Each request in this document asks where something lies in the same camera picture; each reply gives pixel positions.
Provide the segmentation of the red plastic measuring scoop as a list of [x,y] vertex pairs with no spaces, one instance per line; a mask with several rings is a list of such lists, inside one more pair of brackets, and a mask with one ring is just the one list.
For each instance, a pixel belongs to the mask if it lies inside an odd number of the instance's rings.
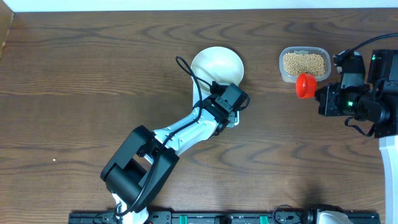
[[309,73],[301,73],[295,84],[296,95],[298,98],[313,98],[317,90],[317,80]]

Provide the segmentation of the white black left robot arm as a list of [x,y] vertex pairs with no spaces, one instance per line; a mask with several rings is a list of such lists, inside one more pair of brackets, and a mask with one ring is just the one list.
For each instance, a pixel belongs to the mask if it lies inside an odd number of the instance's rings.
[[249,96],[237,85],[213,83],[210,95],[198,96],[192,112],[153,131],[141,125],[121,144],[100,177],[116,202],[116,223],[145,223],[147,206],[160,192],[180,155],[193,145],[239,121]]

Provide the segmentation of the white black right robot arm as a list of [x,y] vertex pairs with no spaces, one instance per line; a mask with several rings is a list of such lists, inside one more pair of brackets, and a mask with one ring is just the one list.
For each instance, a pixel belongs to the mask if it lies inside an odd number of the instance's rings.
[[397,223],[397,51],[373,50],[369,70],[359,53],[346,50],[333,57],[341,75],[338,83],[315,92],[323,116],[344,116],[350,121],[372,122],[365,135],[379,141],[385,195],[386,223]]

